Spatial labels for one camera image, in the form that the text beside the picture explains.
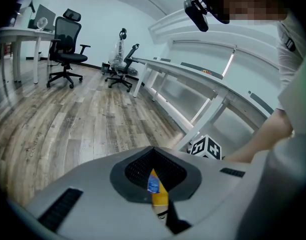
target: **chair armrest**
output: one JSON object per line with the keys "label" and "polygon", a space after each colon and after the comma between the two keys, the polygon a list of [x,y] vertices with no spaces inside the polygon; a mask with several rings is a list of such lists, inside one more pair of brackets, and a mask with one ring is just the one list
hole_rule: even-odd
{"label": "chair armrest", "polygon": [[79,54],[83,54],[83,52],[84,52],[84,49],[86,48],[86,47],[91,47],[90,45],[86,45],[86,44],[80,44],[79,46],[82,46],[82,50],[81,50],[81,52],[79,53]]}
{"label": "chair armrest", "polygon": [[136,62],[136,63],[139,63],[137,60],[134,60],[134,59],[132,59],[132,58],[126,58],[126,60],[129,61],[129,62]]}

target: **white shirt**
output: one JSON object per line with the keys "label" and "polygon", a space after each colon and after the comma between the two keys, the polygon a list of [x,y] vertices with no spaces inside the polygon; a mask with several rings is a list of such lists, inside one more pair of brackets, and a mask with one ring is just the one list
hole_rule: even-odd
{"label": "white shirt", "polygon": [[[306,34],[300,22],[292,13],[289,13],[285,20],[277,24],[277,31],[280,38],[283,33],[286,33],[295,44],[295,51],[290,51],[282,41],[277,46],[279,78],[281,80],[281,90],[284,90],[293,80],[306,56]],[[284,110],[280,103],[277,108]]]}

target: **white desk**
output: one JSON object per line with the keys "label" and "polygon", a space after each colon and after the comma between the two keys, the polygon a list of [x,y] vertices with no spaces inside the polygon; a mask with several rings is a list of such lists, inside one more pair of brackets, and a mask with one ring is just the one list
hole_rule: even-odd
{"label": "white desk", "polygon": [[203,86],[208,87],[214,93],[213,97],[215,98],[213,98],[211,105],[195,124],[195,126],[191,125],[186,136],[175,146],[176,150],[182,149],[188,142],[198,135],[199,131],[205,124],[213,124],[215,120],[219,118],[225,108],[229,108],[235,112],[254,130],[260,128],[264,121],[270,116],[270,114],[256,101],[250,98],[250,96],[245,95],[244,93],[237,93],[230,88],[230,85],[224,80],[220,80],[212,75],[171,62],[142,58],[133,58],[133,60],[145,64],[144,70],[139,76],[133,97],[136,98],[138,95],[140,86],[148,68],[159,73],[165,73],[162,84],[157,88],[157,90],[152,89],[155,79],[151,79],[151,84],[149,84],[150,86],[145,85],[145,87],[152,94],[154,94],[152,100],[159,100],[162,107],[179,125],[183,125],[182,121],[187,121],[187,119],[184,119],[183,116],[181,117],[178,112],[174,112],[175,109],[173,106],[169,105],[167,102],[165,103],[163,101],[164,98],[159,94],[168,75],[176,77],[179,82],[188,85],[193,89],[195,86],[202,84]]}
{"label": "white desk", "polygon": [[[37,31],[36,29],[20,28],[20,27],[1,27],[0,28],[0,44],[4,51],[5,43],[12,43],[13,47],[13,77],[15,82],[21,82],[21,42],[36,41],[33,63],[33,80],[37,84],[38,79],[38,59],[41,41],[50,41],[54,39],[53,33]],[[2,77],[5,80],[4,57],[1,56]]]}

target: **computer monitor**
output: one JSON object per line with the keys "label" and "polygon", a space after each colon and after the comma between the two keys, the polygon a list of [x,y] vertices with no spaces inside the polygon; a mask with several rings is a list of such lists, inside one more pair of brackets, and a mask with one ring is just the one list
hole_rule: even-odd
{"label": "computer monitor", "polygon": [[34,23],[33,23],[33,28],[37,29],[37,24],[39,19],[41,18],[47,18],[47,25],[45,26],[44,30],[45,31],[53,31],[54,27],[53,27],[53,23],[55,20],[55,16],[56,14],[49,10],[48,8],[44,7],[42,4],[39,5],[36,15],[35,15],[35,19],[34,19]]}

